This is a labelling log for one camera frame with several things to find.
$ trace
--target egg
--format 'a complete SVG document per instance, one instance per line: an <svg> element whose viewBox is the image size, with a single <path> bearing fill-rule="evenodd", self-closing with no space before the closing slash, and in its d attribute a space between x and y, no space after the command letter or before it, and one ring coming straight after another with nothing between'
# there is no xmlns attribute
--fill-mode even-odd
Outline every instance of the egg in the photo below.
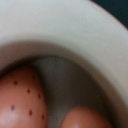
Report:
<svg viewBox="0 0 128 128"><path fill-rule="evenodd" d="M112 125L99 112L77 107L68 112L61 123L61 128L112 128Z"/></svg>
<svg viewBox="0 0 128 128"><path fill-rule="evenodd" d="M47 107L32 67L20 67L0 79L0 128L46 128Z"/></svg>

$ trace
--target brown egg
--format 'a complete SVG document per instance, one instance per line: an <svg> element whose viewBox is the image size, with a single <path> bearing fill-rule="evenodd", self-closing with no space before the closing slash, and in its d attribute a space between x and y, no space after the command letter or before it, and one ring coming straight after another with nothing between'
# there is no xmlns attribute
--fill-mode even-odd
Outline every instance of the brown egg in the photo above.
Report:
<svg viewBox="0 0 128 128"><path fill-rule="evenodd" d="M99 112L78 107L65 116L61 128L112 128L112 125Z"/></svg>
<svg viewBox="0 0 128 128"><path fill-rule="evenodd" d="M0 128L46 128L47 108L34 69L21 67L0 80Z"/></svg>

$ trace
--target white bowl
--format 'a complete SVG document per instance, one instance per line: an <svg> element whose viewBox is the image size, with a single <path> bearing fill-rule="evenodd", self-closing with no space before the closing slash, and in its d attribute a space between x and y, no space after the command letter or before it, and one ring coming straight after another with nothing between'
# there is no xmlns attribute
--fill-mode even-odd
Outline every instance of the white bowl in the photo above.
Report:
<svg viewBox="0 0 128 128"><path fill-rule="evenodd" d="M0 1L0 70L56 55L84 68L108 97L119 127L128 122L128 32L87 0Z"/></svg>

